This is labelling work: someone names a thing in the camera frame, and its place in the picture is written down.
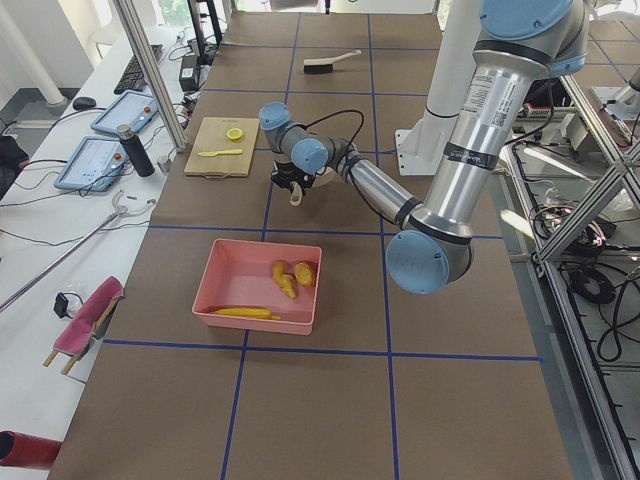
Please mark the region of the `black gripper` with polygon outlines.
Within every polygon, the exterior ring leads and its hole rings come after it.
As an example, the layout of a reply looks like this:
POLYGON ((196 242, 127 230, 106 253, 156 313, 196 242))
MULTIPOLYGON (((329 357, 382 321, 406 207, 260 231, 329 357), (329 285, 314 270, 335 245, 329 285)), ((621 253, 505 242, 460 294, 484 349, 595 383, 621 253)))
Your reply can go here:
POLYGON ((308 173, 299 169, 292 162, 275 162, 271 172, 271 181, 281 189, 286 189, 291 193, 290 183, 293 180, 301 180, 305 174, 308 173))

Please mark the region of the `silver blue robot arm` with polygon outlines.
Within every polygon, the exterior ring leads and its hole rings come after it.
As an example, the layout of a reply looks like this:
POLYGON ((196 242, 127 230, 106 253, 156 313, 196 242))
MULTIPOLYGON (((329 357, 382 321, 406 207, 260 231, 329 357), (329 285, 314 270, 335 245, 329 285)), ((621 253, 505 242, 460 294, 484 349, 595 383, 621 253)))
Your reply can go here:
POLYGON ((531 84, 574 73, 586 57, 588 14, 582 1, 483 1, 477 18, 473 77, 424 200, 352 142, 316 135, 293 121, 284 103, 269 103, 259 112, 271 150, 286 158, 275 163, 275 173, 292 179, 329 168, 400 228, 386 251, 387 269, 398 286, 414 294, 436 292, 470 268, 469 221, 531 84))

